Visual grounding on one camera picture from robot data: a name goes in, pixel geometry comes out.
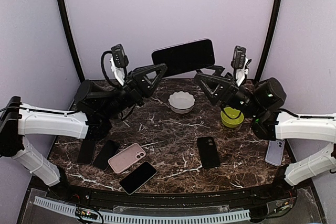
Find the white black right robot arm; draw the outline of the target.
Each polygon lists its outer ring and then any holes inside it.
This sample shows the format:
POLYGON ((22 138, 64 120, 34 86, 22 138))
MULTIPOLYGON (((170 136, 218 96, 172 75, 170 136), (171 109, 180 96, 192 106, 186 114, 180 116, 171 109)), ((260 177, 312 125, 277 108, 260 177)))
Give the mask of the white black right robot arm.
POLYGON ((261 140, 305 139, 328 142, 309 157, 278 168, 268 195, 280 199, 300 182, 335 169, 335 114, 294 114, 282 106, 286 93, 276 78, 258 82, 253 89, 238 84, 223 67, 215 66, 214 74, 197 70, 194 77, 212 105, 229 106, 251 118, 251 129, 261 140))

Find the purple smartphone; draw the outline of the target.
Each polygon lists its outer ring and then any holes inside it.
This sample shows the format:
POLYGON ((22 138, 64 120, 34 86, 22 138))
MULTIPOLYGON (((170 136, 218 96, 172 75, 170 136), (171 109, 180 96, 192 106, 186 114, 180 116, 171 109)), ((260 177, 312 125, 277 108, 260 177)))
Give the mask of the purple smartphone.
POLYGON ((166 64, 165 77, 203 69, 215 64, 213 43, 210 39, 159 49, 152 52, 151 57, 155 65, 166 64))

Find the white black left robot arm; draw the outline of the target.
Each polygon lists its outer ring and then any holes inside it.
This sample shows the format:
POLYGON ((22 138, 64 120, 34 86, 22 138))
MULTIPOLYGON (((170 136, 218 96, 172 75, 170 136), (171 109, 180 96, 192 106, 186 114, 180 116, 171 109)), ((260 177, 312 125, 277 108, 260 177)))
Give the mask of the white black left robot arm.
POLYGON ((61 200, 71 200, 74 189, 65 171, 48 161, 26 136, 45 134, 100 140, 112 128, 112 118, 117 118, 127 108, 144 104, 143 99, 154 93, 166 71, 164 63, 136 68, 122 85, 110 91, 85 80, 75 95, 74 111, 38 108, 13 96, 1 109, 1 156, 21 163, 61 200))

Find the black phone case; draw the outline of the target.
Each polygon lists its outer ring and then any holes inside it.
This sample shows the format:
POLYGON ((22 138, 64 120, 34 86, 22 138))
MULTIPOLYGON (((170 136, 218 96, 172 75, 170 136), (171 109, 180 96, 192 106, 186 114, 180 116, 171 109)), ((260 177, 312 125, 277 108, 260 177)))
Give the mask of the black phone case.
POLYGON ((217 151, 217 146, 213 137, 199 137, 197 148, 204 169, 220 167, 221 163, 217 151))

